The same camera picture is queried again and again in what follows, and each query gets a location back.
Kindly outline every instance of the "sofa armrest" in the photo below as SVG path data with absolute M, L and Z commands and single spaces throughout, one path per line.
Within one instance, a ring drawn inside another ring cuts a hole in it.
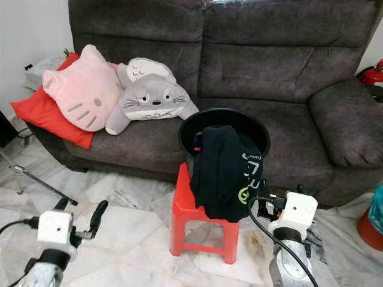
M 87 169 L 83 168 L 77 159 L 68 151 L 64 144 L 64 140 L 47 130 L 37 127 L 31 123 L 25 122 L 36 138 L 42 143 L 44 148 L 60 163 L 67 168 L 77 171 L 86 172 Z
M 335 164 L 383 167 L 383 109 L 358 79 L 319 91 L 309 108 Z

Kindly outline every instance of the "black cloth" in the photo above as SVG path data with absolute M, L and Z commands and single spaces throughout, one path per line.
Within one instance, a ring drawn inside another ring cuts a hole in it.
M 231 126 L 207 127 L 196 141 L 190 188 L 196 208 L 211 219 L 238 222 L 248 216 L 246 203 L 255 195 L 263 160 L 252 140 Z

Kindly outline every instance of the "black cable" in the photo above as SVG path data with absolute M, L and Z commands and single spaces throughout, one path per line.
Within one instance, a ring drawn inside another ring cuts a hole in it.
M 19 282 L 25 277 L 25 274 L 17 281 L 13 282 L 10 286 L 8 287 L 15 287 L 17 284 L 19 284 Z
M 1 229 L 0 229 L 0 234 L 4 232 L 4 230 L 6 230 L 8 227 L 11 227 L 12 225 L 16 225 L 16 224 L 28 224 L 29 220 L 28 219 L 23 219 L 23 220 L 17 220 L 17 221 L 13 221 L 11 223 L 8 223 L 8 224 L 5 224 Z M 17 281 L 15 281 L 14 283 L 12 283 L 10 286 L 8 287 L 15 287 L 17 284 L 19 284 L 19 282 L 24 278 L 25 274 Z
M 299 259 L 299 257 L 294 253 L 294 251 L 292 251 L 286 244 L 284 244 L 282 241 L 280 241 L 279 239 L 277 239 L 273 234 L 271 234 L 267 229 L 264 228 L 263 225 L 261 225 L 261 223 L 258 222 L 257 218 L 254 216 L 254 214 L 252 213 L 251 211 L 251 206 L 253 205 L 253 203 L 258 200 L 258 199 L 261 199 L 261 200 L 269 200 L 265 197 L 253 197 L 252 199 L 250 199 L 248 202 L 247 202 L 247 209 L 249 211 L 249 215 L 250 215 L 250 218 L 254 221 L 254 223 L 256 224 L 256 226 L 259 227 L 259 229 L 261 229 L 267 236 L 269 236 L 273 241 L 274 243 L 278 244 L 280 247 L 282 247 L 283 249 L 285 249 L 297 262 L 298 264 L 302 267 L 302 269 L 305 271 L 305 273 L 307 274 L 307 276 L 310 278 L 310 281 L 311 283 L 314 285 L 314 287 L 319 287 L 318 286 L 318 283 L 317 281 L 315 281 L 315 278 L 313 277 L 313 275 L 311 274 L 311 272 L 308 270 L 308 268 L 306 267 L 306 265 L 304 265 L 304 263 L 302 262 L 302 260 Z
M 29 130 L 29 128 L 26 127 L 25 129 L 22 129 L 22 130 L 18 131 L 17 132 L 17 137 L 20 138 L 20 139 L 27 139 L 27 138 L 30 138 L 33 135 L 33 133 L 31 133 L 30 135 L 27 135 L 27 136 L 19 136 L 19 134 L 21 134 L 25 130 Z
M 18 131 L 17 134 L 19 135 L 19 134 L 21 134 L 22 132 L 24 132 L 25 130 L 29 130 L 29 128 L 26 127 L 25 129 L 22 129 L 22 130 Z
M 5 224 L 1 229 L 0 229 L 0 234 L 6 230 L 8 227 L 15 225 L 15 224 L 28 224 L 29 220 L 28 219 L 23 219 L 23 220 L 18 220 L 18 221 L 13 221 L 11 223 Z

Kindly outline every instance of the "sofa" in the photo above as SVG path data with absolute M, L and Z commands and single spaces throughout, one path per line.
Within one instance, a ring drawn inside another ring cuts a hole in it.
M 237 109 L 268 129 L 272 191 L 303 184 L 323 208 L 383 178 L 383 111 L 354 77 L 375 16 L 368 0 L 69 0 L 74 48 L 166 64 L 200 110 Z M 96 132 L 86 150 L 28 124 L 76 171 L 175 180 L 179 118 Z

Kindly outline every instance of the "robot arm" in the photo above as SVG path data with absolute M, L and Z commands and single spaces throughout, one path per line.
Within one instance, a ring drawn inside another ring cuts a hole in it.
M 90 229 L 84 232 L 76 231 L 71 213 L 58 210 L 43 213 L 38 220 L 37 234 L 43 252 L 39 259 L 29 261 L 32 267 L 17 287 L 59 287 L 63 272 L 68 263 L 76 259 L 82 240 L 95 237 L 107 206 L 105 200 L 98 204 L 90 220 Z
M 309 245 L 303 243 L 303 240 L 306 239 L 306 231 L 312 224 L 318 202 L 313 197 L 307 196 L 302 186 L 298 186 L 298 192 L 288 192 L 286 198 L 277 197 L 269 194 L 265 180 L 260 184 L 258 196 L 261 200 L 259 200 L 258 216 L 271 220 L 267 235 L 275 242 L 273 259 L 269 267 L 273 287 L 317 286 L 317 283 L 314 284 L 306 274 L 306 271 L 312 274 L 309 261 L 311 249 Z M 266 202 L 273 207 L 272 214 L 269 214 Z M 306 267 L 306 271 L 277 241 L 295 253 Z

